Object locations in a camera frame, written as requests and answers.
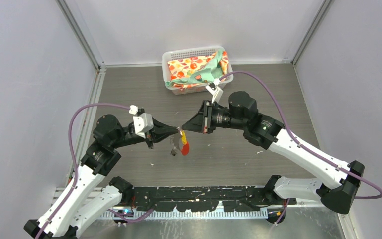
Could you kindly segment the metal key holder red handle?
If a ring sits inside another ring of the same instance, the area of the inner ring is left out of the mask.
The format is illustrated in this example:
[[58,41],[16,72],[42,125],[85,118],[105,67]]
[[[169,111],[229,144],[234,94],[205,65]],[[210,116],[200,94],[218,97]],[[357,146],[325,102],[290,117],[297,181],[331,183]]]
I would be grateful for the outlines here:
[[189,143],[187,143],[186,145],[182,144],[181,134],[180,134],[181,131],[182,130],[179,130],[178,133],[170,136],[170,144],[172,146],[172,149],[176,150],[177,155],[181,154],[182,156],[187,156],[190,151],[190,144]]

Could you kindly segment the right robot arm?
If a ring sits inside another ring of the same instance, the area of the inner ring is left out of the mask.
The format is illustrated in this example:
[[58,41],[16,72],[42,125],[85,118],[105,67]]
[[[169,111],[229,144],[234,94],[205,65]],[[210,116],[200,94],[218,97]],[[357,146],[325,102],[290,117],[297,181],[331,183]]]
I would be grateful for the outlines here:
[[277,153],[304,168],[312,179],[292,179],[273,175],[264,186],[264,198],[270,204],[288,198],[321,202],[328,209],[347,214],[360,187],[364,165],[333,158],[298,139],[275,118],[258,111],[257,102],[244,91],[232,93],[229,106],[203,101],[199,111],[182,125],[185,131],[213,133],[218,127],[243,131],[252,145]]

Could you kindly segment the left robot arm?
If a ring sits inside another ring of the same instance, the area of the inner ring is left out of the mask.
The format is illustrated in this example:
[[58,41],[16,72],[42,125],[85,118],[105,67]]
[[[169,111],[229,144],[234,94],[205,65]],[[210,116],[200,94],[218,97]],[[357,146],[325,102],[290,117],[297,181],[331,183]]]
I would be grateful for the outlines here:
[[79,238],[105,211],[116,204],[127,206],[132,202],[133,186],[119,176],[98,196],[85,202],[121,158],[117,149],[142,142],[153,148],[155,143],[178,131],[148,113],[134,116],[127,127],[122,127],[114,115],[100,117],[93,130],[95,140],[81,159],[74,178],[52,207],[39,219],[28,220],[24,230],[35,239]]

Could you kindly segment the colourful patterned cloth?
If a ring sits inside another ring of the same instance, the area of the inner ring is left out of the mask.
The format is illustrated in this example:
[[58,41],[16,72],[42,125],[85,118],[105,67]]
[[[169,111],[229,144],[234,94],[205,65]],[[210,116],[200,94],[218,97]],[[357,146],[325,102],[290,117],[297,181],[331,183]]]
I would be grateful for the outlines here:
[[165,86],[182,92],[205,87],[228,73],[229,58],[223,48],[173,52],[164,60]]

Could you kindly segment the white plastic basket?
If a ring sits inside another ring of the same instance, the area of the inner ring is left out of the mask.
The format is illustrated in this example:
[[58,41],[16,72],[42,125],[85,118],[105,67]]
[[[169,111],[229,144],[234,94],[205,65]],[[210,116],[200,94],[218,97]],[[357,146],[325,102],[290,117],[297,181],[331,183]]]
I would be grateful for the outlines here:
[[[205,81],[189,77],[204,68],[211,70],[212,78]],[[226,50],[221,46],[169,51],[162,55],[162,73],[165,87],[175,95],[206,91],[215,78],[232,72]]]

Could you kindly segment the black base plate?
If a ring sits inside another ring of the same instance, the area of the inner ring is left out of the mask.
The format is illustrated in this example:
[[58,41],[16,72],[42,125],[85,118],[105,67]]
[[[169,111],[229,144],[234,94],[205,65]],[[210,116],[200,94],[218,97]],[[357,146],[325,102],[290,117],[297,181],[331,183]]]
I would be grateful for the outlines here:
[[135,187],[126,193],[118,206],[139,211],[213,212],[222,206],[226,212],[251,212],[286,204],[262,186]]

